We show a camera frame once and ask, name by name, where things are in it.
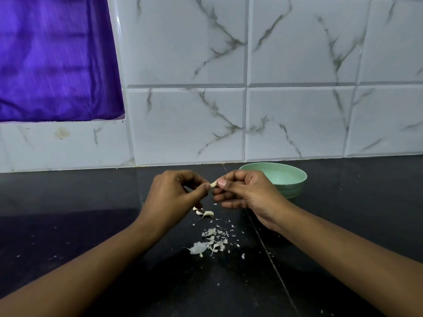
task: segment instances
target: purple cloth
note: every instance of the purple cloth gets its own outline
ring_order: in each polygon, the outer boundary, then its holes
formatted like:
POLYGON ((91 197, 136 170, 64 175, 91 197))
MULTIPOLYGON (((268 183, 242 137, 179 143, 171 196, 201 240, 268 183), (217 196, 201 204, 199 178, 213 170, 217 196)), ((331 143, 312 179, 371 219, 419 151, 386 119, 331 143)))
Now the purple cloth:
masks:
POLYGON ((123 113, 107 0, 0 0, 0 122, 123 113))

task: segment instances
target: right hand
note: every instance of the right hand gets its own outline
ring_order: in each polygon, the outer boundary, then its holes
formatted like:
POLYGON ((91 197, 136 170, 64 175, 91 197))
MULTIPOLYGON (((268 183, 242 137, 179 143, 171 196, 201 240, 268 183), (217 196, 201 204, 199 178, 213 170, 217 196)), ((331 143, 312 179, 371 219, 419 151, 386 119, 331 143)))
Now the right hand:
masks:
POLYGON ((257 170, 233 170, 217 180, 213 200, 224 208, 250 208, 267 228, 279 232, 278 216, 290 202, 265 174, 257 170))

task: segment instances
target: forearm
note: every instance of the forearm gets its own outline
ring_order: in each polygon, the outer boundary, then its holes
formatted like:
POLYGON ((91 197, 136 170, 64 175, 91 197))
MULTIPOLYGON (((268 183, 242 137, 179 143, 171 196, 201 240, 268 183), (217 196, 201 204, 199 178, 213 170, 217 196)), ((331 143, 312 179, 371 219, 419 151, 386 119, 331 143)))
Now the forearm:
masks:
POLYGON ((148 227, 131 225, 0 300, 0 316, 78 316, 159 238, 148 227))
POLYGON ((281 205, 279 232, 387 316, 422 316, 423 265, 295 205, 281 205))

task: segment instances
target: mint green bowl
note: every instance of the mint green bowl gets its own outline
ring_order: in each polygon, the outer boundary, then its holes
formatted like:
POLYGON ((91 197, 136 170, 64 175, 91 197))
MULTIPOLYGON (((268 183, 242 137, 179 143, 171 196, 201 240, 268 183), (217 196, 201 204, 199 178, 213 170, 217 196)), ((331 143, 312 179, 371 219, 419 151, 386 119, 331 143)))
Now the mint green bowl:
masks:
POLYGON ((273 162, 256 162, 243 165, 243 170, 260 170, 287 199, 294 199, 301 194, 307 174, 296 167, 273 162))

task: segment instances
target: black countertop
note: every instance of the black countertop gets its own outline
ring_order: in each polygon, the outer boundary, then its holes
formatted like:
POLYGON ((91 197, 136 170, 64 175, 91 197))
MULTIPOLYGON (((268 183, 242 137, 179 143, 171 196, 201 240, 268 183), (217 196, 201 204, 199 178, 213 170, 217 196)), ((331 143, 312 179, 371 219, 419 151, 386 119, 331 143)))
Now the black countertop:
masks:
MULTIPOLYGON (((308 175, 297 205, 423 262, 423 156, 283 163, 308 175)), ((1 174, 0 297, 132 223, 154 176, 164 170, 192 169, 214 181, 240 166, 1 174)), ((285 238, 264 228, 251 212, 223 210, 211 196, 203 205, 214 211, 212 223, 189 213, 134 262, 86 315, 381 316, 285 238), (209 256, 207 251, 201 258, 183 248, 200 241, 204 229, 216 225, 234 230, 232 245, 227 245, 230 253, 209 256)))

